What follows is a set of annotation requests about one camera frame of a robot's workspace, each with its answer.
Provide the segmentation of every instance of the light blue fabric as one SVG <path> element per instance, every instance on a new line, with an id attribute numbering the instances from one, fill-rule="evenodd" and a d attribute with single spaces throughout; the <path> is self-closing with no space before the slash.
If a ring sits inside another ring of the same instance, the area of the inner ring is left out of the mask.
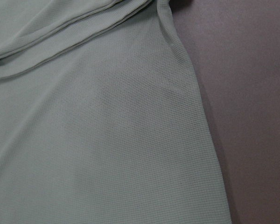
<path id="1" fill-rule="evenodd" d="M 0 224 L 230 224 L 168 1 L 73 2 L 0 0 Z"/>

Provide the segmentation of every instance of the gray background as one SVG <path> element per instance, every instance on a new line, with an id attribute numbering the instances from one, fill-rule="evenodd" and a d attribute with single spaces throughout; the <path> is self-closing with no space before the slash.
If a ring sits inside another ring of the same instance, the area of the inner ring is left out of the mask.
<path id="1" fill-rule="evenodd" d="M 171 0 L 234 224 L 280 224 L 280 0 Z"/>

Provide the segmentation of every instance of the waffle knit fabric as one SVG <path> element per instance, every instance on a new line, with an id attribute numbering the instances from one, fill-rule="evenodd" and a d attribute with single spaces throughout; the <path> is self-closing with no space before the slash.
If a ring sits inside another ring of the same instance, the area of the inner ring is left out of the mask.
<path id="1" fill-rule="evenodd" d="M 230 224 L 168 0 L 0 0 L 0 224 Z"/>

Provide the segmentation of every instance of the gray surface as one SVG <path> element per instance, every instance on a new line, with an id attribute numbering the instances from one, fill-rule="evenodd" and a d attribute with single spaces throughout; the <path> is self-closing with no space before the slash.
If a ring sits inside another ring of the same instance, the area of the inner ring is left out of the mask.
<path id="1" fill-rule="evenodd" d="M 234 224 L 280 224 L 280 0 L 173 0 Z"/>

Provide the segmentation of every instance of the textured fabric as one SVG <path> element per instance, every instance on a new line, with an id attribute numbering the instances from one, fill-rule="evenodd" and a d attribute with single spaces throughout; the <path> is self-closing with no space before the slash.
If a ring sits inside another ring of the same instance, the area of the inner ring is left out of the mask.
<path id="1" fill-rule="evenodd" d="M 168 0 L 20 2 L 0 0 L 0 224 L 230 224 Z"/>

